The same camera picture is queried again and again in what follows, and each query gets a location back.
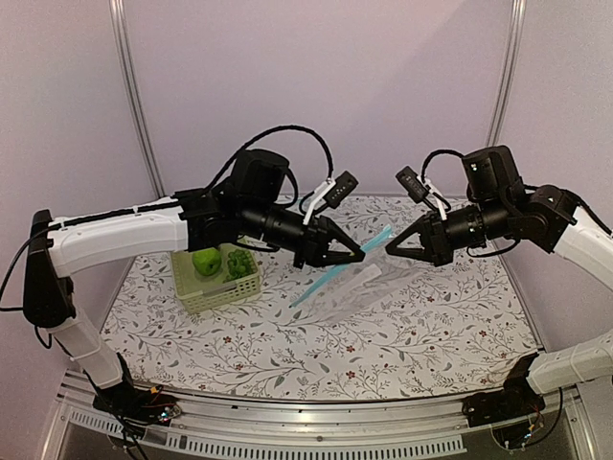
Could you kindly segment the clear blue zip top bag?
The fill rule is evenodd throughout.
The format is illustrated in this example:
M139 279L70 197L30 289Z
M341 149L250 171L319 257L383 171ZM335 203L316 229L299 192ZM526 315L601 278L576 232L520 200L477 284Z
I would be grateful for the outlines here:
M389 255L385 245L392 239L392 228L387 225L362 246L362 262L332 267L290 307L302 319L331 325L406 288L423 272L423 267L413 260Z

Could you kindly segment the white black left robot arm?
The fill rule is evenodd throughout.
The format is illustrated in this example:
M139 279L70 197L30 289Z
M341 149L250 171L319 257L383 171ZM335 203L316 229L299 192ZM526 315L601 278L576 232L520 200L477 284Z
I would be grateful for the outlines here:
M360 245L335 222L278 202L291 176L286 158L266 149L238 150L220 178L150 204L79 218L34 214L25 259L21 311L88 377L94 405L119 420L166 426L181 410L160 387L135 387L125 360L101 338L73 301L72 277L86 268L156 252L194 252L242 237L284 249L294 265L324 267L364 259Z

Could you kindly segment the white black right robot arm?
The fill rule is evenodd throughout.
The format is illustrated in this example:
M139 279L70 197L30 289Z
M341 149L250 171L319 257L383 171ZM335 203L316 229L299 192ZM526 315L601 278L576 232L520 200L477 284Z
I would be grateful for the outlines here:
M443 206L418 218L386 246L390 256L448 265L456 251L483 248L496 239L528 241L612 285L612 231L577 194L554 185L523 182L506 146L456 152L467 179L468 206ZM498 391L464 399L469 426L537 413L545 394L612 373L612 334L552 353L523 356Z

